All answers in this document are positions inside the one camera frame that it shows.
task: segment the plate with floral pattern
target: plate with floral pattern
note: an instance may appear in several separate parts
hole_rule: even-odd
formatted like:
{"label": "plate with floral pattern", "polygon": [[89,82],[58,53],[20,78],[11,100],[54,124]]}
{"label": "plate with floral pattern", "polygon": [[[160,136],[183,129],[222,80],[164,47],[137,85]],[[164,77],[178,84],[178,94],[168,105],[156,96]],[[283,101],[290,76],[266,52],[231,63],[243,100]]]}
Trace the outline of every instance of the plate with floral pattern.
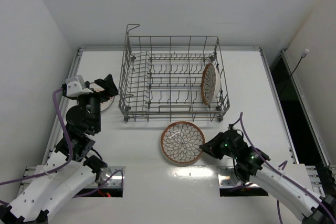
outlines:
{"label": "plate with floral pattern", "polygon": [[172,162],[190,164],[200,158],[200,145],[205,138],[195,124],[190,122],[176,122],[169,125],[161,135],[161,150]]}

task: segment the white table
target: white table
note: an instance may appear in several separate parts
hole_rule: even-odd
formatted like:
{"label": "white table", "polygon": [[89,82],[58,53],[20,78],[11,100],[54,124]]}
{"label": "white table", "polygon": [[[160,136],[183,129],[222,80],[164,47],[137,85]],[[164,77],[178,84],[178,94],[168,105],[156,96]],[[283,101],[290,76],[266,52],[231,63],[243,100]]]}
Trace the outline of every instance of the white table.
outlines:
{"label": "white table", "polygon": [[[253,143],[273,162],[291,163],[288,138],[272,93],[263,57],[259,51],[222,50],[231,107],[224,121],[196,121],[209,141],[225,131],[241,111]],[[82,53],[78,68],[93,81],[113,75],[118,86],[122,51],[88,49]],[[51,223],[278,223],[276,200],[272,197],[220,197],[217,165],[231,165],[205,154],[188,167],[167,162],[160,150],[160,136],[170,121],[124,122],[118,109],[119,97],[101,115],[101,132],[94,137],[95,149],[110,166],[125,166],[122,198],[73,199]],[[75,105],[70,101],[67,109]],[[50,140],[53,147],[61,139]],[[310,188],[303,165],[288,165],[287,172]],[[300,223],[282,207],[284,223]]]}

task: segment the plate in dish rack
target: plate in dish rack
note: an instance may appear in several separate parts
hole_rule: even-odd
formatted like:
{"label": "plate in dish rack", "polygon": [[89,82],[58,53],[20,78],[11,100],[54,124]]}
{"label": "plate in dish rack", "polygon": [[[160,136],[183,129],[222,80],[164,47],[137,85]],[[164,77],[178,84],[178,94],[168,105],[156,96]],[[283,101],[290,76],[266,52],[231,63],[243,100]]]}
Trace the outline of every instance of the plate in dish rack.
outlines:
{"label": "plate in dish rack", "polygon": [[195,124],[190,122],[176,122],[169,125],[161,135],[161,150],[172,162],[190,164],[200,158],[200,145],[205,138]]}
{"label": "plate in dish rack", "polygon": [[202,75],[201,94],[203,103],[209,105],[215,101],[220,88],[220,75],[218,70],[215,68],[215,65],[209,63],[205,66]]}

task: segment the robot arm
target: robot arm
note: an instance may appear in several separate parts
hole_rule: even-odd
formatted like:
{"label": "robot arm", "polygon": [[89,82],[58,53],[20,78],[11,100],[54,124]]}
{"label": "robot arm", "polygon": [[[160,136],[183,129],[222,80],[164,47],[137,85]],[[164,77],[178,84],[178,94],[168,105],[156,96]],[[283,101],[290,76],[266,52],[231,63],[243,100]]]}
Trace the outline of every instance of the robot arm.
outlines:
{"label": "robot arm", "polygon": [[248,146],[244,135],[239,134],[232,126],[228,131],[218,133],[200,148],[213,158],[222,159],[226,155],[235,159],[235,174],[239,180],[259,185],[284,204],[302,223],[332,223],[325,209],[335,216],[336,199],[332,196],[322,199],[311,190],[302,190],[303,187],[297,181],[279,170],[271,169],[270,166],[276,166],[269,162],[270,158],[261,150]]}
{"label": "robot arm", "polygon": [[[275,197],[300,221],[303,221],[304,217],[312,215],[312,209],[317,209],[319,206],[311,197],[276,174],[266,164],[262,164],[261,170],[258,170],[255,176],[250,176],[250,182],[257,184]],[[319,194],[311,190],[310,193],[317,198],[320,197]]]}
{"label": "robot arm", "polygon": [[54,173],[47,172],[63,165],[71,157],[63,136],[43,167],[46,175],[35,178],[7,207],[0,206],[0,219],[3,223],[48,223],[65,203],[96,181],[107,167],[96,156],[90,156],[82,162],[95,143],[87,135],[100,132],[100,103],[118,94],[110,74],[95,83],[104,90],[95,92],[90,89],[90,83],[84,82],[81,76],[66,80],[66,84],[62,86],[63,96],[78,101],[78,105],[70,108],[66,114],[72,160]]}

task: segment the dish rack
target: dish rack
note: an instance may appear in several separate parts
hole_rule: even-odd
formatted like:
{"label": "dish rack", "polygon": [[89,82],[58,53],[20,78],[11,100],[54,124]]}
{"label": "dish rack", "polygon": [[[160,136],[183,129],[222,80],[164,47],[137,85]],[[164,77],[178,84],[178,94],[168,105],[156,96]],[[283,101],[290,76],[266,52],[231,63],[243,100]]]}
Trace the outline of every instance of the dish rack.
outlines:
{"label": "dish rack", "polygon": [[[219,39],[214,36],[130,36],[127,25],[119,82],[119,109],[129,119],[223,120],[230,107]],[[221,89],[202,102],[201,81],[212,62]]]}

